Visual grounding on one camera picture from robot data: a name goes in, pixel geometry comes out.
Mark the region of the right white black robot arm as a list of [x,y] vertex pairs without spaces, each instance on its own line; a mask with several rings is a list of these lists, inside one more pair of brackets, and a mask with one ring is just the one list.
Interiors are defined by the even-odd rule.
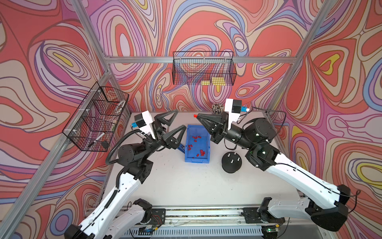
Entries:
[[210,140],[219,144],[226,139],[247,149],[246,159],[255,168],[273,174],[304,194],[298,200],[263,199],[257,210],[266,223],[284,221],[286,217],[311,220],[317,226],[338,232],[348,219],[346,206],[351,190],[346,185],[328,183],[292,162],[271,145],[276,131],[265,118],[255,118],[243,127],[233,125],[229,114],[197,114],[194,116],[210,134]]

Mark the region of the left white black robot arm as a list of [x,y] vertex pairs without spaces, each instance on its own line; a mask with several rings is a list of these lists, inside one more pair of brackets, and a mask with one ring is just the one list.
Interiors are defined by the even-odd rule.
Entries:
[[153,117],[145,111],[134,117],[132,130],[121,137],[105,160],[107,165],[122,166],[115,187],[78,226],[67,228],[66,239],[119,239],[133,226],[151,221],[152,205],[143,199],[134,201],[122,215],[118,213],[150,175],[153,162],[149,156],[180,146],[187,127],[166,130],[177,114],[177,110],[172,110]]

